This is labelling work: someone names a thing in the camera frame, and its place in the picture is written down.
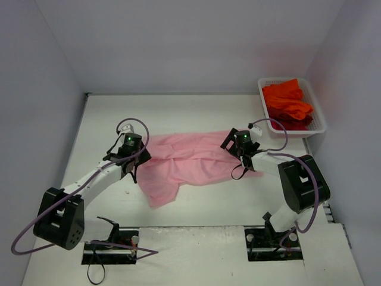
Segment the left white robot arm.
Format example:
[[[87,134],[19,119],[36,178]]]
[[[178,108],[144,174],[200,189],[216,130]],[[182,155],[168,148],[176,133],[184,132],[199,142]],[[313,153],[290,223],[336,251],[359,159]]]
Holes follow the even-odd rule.
[[[108,151],[95,170],[77,182],[61,188],[50,188],[42,198],[33,233],[53,245],[72,250],[80,242],[97,241],[106,250],[112,250],[121,239],[119,224],[106,217],[85,219],[85,210],[109,186],[130,175],[137,183],[137,169],[151,159],[136,133],[122,135],[123,142],[116,153]]]

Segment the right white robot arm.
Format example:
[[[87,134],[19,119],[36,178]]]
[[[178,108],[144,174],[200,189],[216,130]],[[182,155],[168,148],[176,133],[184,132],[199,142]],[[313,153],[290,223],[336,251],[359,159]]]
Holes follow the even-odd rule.
[[[317,216],[318,208],[330,198],[330,189],[311,155],[295,157],[262,150],[258,140],[262,130],[250,125],[247,130],[231,129],[220,148],[237,158],[244,172],[263,172],[280,179],[285,203],[273,215],[267,215],[263,231],[267,244],[278,245],[285,232],[296,228],[306,233]]]

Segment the pink t shirt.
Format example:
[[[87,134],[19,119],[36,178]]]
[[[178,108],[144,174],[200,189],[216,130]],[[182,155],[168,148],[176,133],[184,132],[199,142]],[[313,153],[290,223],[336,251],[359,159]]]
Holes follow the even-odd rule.
[[[138,167],[137,182],[149,206],[174,201],[182,185],[205,186],[238,178],[244,170],[238,159],[220,145],[228,131],[151,136],[151,159]]]

